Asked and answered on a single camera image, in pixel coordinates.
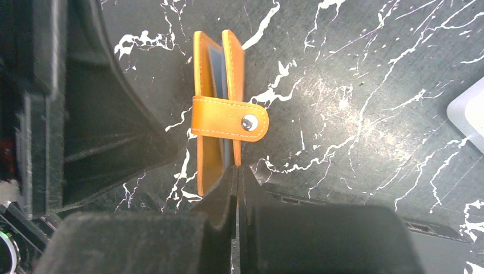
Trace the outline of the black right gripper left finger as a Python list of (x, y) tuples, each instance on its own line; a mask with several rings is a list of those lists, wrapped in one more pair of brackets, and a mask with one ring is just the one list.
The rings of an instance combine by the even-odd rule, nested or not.
[(230, 273), (237, 175), (227, 168), (188, 212), (72, 214), (35, 273)]

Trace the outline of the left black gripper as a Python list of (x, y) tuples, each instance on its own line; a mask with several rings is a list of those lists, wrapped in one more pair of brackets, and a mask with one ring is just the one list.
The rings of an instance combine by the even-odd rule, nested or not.
[(2, 273), (32, 273), (50, 214), (175, 154), (122, 73), (98, 1), (1, 2)]

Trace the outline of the orange leather card holder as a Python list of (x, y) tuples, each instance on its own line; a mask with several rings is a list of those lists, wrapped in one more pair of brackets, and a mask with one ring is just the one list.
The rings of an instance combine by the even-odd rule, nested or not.
[(245, 51), (231, 30), (217, 44), (206, 33), (193, 37), (195, 94), (191, 132), (197, 136), (197, 192), (200, 196), (230, 166), (241, 166), (242, 142), (257, 142), (269, 129), (265, 108), (244, 101)]

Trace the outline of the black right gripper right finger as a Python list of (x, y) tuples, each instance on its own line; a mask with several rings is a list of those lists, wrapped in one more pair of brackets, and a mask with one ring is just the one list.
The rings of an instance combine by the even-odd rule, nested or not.
[(388, 208), (291, 204), (247, 166), (238, 170), (242, 273), (423, 273), (403, 222)]

